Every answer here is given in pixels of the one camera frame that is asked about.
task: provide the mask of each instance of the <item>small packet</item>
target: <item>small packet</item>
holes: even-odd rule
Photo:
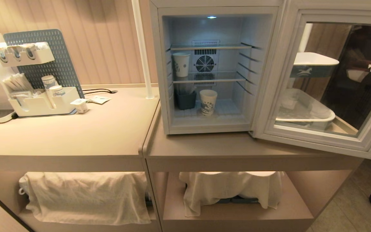
[[[98,95],[95,95],[93,98],[91,99],[88,99],[88,102],[93,102],[93,103],[97,103],[97,104],[104,104],[105,102],[111,100],[112,98],[110,97],[101,97],[101,96],[98,96]]]

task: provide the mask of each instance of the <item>fridge floor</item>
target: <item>fridge floor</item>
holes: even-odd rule
[[[212,116],[201,113],[201,103],[196,101],[195,107],[189,110],[175,109],[174,126],[204,126],[204,125],[247,125],[249,121],[237,108],[231,99],[217,100]]]

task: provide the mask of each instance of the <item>glass shelf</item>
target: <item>glass shelf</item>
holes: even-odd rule
[[[186,77],[176,77],[173,83],[207,83],[207,82],[231,82],[245,81],[237,72],[189,72]]]
[[[239,43],[219,44],[172,44],[171,51],[177,50],[200,50],[200,49],[249,49],[251,46]]]

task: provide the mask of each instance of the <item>gray pegboard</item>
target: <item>gray pegboard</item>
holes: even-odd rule
[[[47,42],[55,60],[43,64],[18,66],[19,72],[25,73],[31,85],[36,89],[44,88],[41,77],[53,75],[58,81],[58,84],[63,87],[75,86],[80,97],[84,98],[80,82],[78,81],[70,55],[68,54],[67,46],[65,45],[64,37],[60,30],[50,29],[7,33],[4,34],[4,39],[8,46]]]

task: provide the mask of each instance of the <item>white organizer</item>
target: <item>white organizer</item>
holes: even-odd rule
[[[70,103],[80,97],[76,87],[64,87],[63,89],[65,91],[64,95],[52,97],[55,108],[52,108],[47,92],[36,98],[24,99],[25,105],[23,107],[15,99],[9,99],[8,101],[19,117],[68,114],[75,109],[74,105]]]
[[[4,63],[1,59],[0,62],[4,67],[14,67],[14,66],[23,66],[23,65],[33,65],[33,64],[41,64],[54,61],[54,56],[50,48],[48,49],[41,49],[34,51],[35,59],[30,59],[26,52],[20,52],[19,57],[21,61],[15,59],[12,53],[6,54],[6,59],[8,62]]]

